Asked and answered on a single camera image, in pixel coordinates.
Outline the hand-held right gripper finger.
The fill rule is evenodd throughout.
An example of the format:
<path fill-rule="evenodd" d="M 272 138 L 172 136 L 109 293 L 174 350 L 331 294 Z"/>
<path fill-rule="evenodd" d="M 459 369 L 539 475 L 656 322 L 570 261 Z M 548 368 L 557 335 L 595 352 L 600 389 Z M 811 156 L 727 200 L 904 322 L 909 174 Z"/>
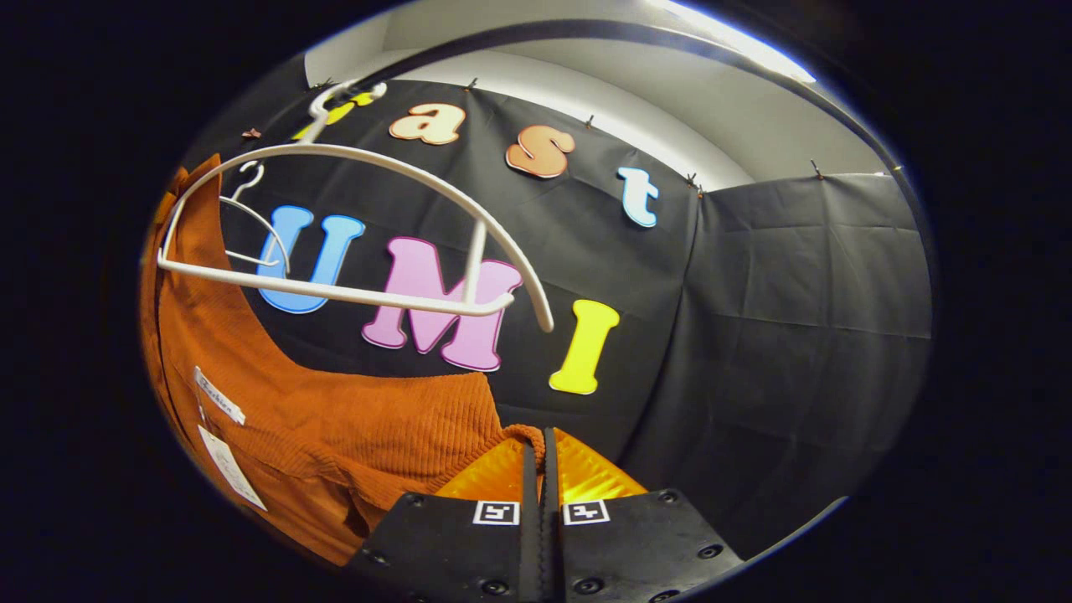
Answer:
<path fill-rule="evenodd" d="M 376 602 L 533 602 L 541 595 L 539 479 L 507 442 L 448 492 L 405 492 L 348 561 Z"/>
<path fill-rule="evenodd" d="M 562 429 L 548 428 L 544 442 L 549 602 L 684 602 L 744 568 L 682 490 L 644 488 Z"/>

